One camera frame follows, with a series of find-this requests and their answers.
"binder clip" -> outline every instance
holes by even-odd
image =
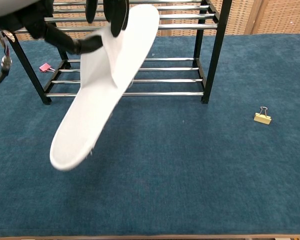
[[[41,67],[39,67],[40,72],[46,73],[46,72],[55,72],[55,69],[53,69],[48,63],[43,64]]]
[[[261,109],[260,113],[256,112],[254,114],[254,120],[256,122],[269,125],[272,119],[270,116],[267,115],[268,108],[265,106],[261,106],[260,109]]]

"metal rack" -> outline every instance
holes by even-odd
[[[201,102],[207,104],[209,102],[211,89],[213,86],[215,73],[219,61],[219,55],[222,48],[222,43],[227,27],[228,17],[231,9],[232,0],[223,0],[220,13],[216,10],[215,6],[210,0],[130,0],[130,4],[182,4],[182,3],[195,3],[197,5],[170,5],[170,6],[157,6],[159,12],[162,11],[198,11],[197,14],[161,14],[161,20],[172,19],[195,19],[198,20],[197,24],[160,24],[159,31],[165,30],[196,30],[196,39],[194,45],[194,53],[192,57],[170,57],[170,58],[146,58],[145,62],[192,62],[191,67],[141,67],[139,72],[149,71],[196,71],[198,78],[196,79],[135,79],[133,84],[138,83],[200,83],[202,91],[195,92],[125,92],[123,96],[201,96]],[[84,13],[85,1],[75,2],[55,2],[54,6],[82,6],[82,8],[76,9],[55,9],[55,14],[69,14],[69,13]],[[211,19],[214,23],[206,24],[206,20]],[[47,17],[47,22],[54,24],[64,22],[85,22],[84,17]],[[106,21],[105,17],[96,16],[94,21],[102,22]],[[64,32],[90,32],[95,31],[100,27],[97,26],[80,26],[80,27],[59,27]],[[216,30],[212,55],[210,59],[208,74],[205,76],[202,64],[200,62],[201,46],[203,41],[204,30]],[[72,69],[72,63],[80,63],[79,59],[69,59],[67,53],[61,49],[58,49],[61,57],[59,66],[55,69],[51,79],[45,86],[42,86],[35,74],[29,60],[20,46],[16,34],[26,34],[26,29],[20,29],[14,33],[15,41],[10,41],[12,48],[14,49],[17,57],[19,58],[22,66],[24,67],[28,77],[30,78],[33,86],[35,87],[42,102],[49,105],[54,97],[75,97],[76,93],[51,93],[51,89],[55,85],[60,84],[80,84],[80,80],[59,80],[59,77],[63,73],[77,73],[80,69]]]

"yellow binder clip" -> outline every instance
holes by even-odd
[[[265,106],[261,106],[260,109],[261,109],[260,113],[257,112],[255,113],[254,120],[256,122],[269,125],[271,122],[271,117],[267,115],[268,108]]]

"wicker wall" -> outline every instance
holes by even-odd
[[[55,2],[82,2],[83,0],[55,0]],[[223,0],[211,0],[218,11],[221,10]],[[184,3],[187,5],[198,5],[197,3]],[[155,6],[165,6],[168,4],[156,4]],[[56,9],[74,9],[83,6],[60,6]],[[160,14],[185,14],[198,13],[198,11],[161,11]],[[54,17],[85,17],[84,13],[55,14]],[[196,23],[197,20],[165,20],[161,24],[168,23]],[[62,22],[57,23],[59,27],[81,27],[81,26],[104,26],[104,22]],[[215,30],[206,30],[205,35],[214,35]],[[300,33],[300,0],[232,0],[231,11],[226,28],[227,35],[244,34],[271,34],[271,33]],[[83,38],[86,32],[71,32],[73,38]],[[195,35],[195,30],[165,30],[158,31],[158,36],[191,36]],[[28,34],[19,34],[20,40],[32,40]]]

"white slipper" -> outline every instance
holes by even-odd
[[[130,9],[127,27],[117,38],[112,36],[110,24],[89,35],[100,35],[103,47],[81,56],[80,89],[50,148],[50,161],[56,169],[75,168],[95,147],[112,111],[147,57],[159,20],[154,6],[140,4]]]

